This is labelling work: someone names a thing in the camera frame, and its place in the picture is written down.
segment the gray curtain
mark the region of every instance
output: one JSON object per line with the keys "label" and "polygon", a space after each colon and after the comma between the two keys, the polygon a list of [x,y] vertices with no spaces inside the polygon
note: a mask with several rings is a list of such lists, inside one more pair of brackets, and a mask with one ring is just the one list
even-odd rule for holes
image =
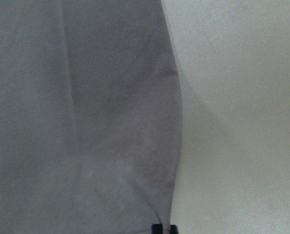
{"label": "gray curtain", "polygon": [[0,0],[0,234],[166,233],[180,137],[159,0]]}

